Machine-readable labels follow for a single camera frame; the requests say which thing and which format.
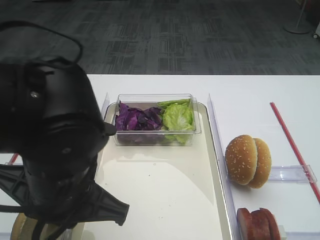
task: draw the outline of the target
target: clear plastic container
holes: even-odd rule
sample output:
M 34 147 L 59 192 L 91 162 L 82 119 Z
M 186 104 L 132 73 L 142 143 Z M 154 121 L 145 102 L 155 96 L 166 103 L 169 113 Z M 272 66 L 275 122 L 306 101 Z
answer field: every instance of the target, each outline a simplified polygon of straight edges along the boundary
M 197 101 L 191 94 L 121 94 L 117 99 L 117 106 L 112 118 L 112 124 L 116 123 L 119 115 L 119 103 L 129 107 L 146 110 L 151 107 L 159 107 L 159 102 L 188 100 L 189 108 L 193 112 L 193 130 L 119 130 L 114 136 L 116 145 L 147 146 L 147 145 L 178 145 L 188 146 L 193 142 L 195 134 L 201 133 L 200 119 Z

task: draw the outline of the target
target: ham slice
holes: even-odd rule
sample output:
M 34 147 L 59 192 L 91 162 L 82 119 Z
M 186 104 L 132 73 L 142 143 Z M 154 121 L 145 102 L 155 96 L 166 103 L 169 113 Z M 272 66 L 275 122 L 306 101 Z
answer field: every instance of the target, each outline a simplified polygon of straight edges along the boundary
M 274 215 L 266 208 L 260 208 L 260 211 L 268 219 L 271 240 L 281 240 L 278 224 Z
M 254 227 L 252 222 L 252 216 L 248 209 L 239 208 L 236 211 L 236 218 L 240 226 L 243 240 L 257 240 L 254 237 Z
M 251 212 L 254 240 L 271 240 L 269 222 L 266 215 L 256 210 Z

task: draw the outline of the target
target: green lettuce leaf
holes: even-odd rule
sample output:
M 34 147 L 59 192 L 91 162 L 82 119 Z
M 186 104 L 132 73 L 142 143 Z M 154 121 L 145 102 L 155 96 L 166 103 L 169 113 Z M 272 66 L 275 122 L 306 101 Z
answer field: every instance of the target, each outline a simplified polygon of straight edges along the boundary
M 158 102 L 158 107 L 165 110 L 168 106 L 172 104 L 186 104 L 189 106 L 190 100 L 191 99 L 189 98 L 189 99 L 180 99 L 180 100 L 172 100 L 172 101 L 161 101 L 161 102 Z
M 189 103 L 183 102 L 170 104 L 163 113 L 163 125 L 170 131 L 193 131 L 194 115 Z M 168 140 L 176 139 L 181 144 L 186 144 L 192 136 L 189 134 L 168 134 Z

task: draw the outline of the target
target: carpeted floor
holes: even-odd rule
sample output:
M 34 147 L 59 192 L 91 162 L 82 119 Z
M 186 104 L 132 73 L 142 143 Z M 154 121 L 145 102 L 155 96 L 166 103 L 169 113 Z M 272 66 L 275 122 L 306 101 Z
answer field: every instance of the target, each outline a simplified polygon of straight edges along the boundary
M 1 0 L 0 22 L 27 20 L 79 39 L 88 74 L 320 75 L 320 41 L 285 32 L 294 0 Z M 0 57 L 64 55 L 51 33 L 0 33 Z

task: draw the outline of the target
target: red straw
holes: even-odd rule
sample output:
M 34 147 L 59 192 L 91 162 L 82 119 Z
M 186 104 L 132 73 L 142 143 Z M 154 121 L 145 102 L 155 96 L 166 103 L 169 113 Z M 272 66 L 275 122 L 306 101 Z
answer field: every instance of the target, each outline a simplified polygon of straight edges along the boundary
M 8 165 L 13 165 L 15 163 L 15 161 L 17 160 L 18 156 L 19 156 L 18 153 L 13 154 L 10 161 L 8 162 Z
M 271 105 L 271 108 L 276 116 L 276 118 L 278 119 L 283 131 L 284 131 L 284 134 L 286 136 L 286 138 L 288 139 L 290 145 L 291 145 L 291 148 L 292 150 L 294 151 L 294 154 L 296 155 L 296 158 L 298 159 L 300 165 L 302 165 L 304 171 L 305 171 L 305 174 L 306 176 L 309 178 L 310 177 L 310 174 L 308 172 L 308 169 L 306 168 L 306 162 L 304 161 L 301 153 L 299 152 L 298 150 L 298 147 L 297 145 L 295 144 L 295 141 L 293 140 L 284 120 L 282 119 L 281 115 L 280 115 L 280 112 L 278 111 L 276 105 L 274 102 L 270 102 L 270 105 Z M 317 187 L 316 183 L 315 182 L 310 182 L 310 186 L 316 196 L 316 198 L 318 199 L 318 202 L 320 203 L 320 191 L 319 191 L 319 188 Z

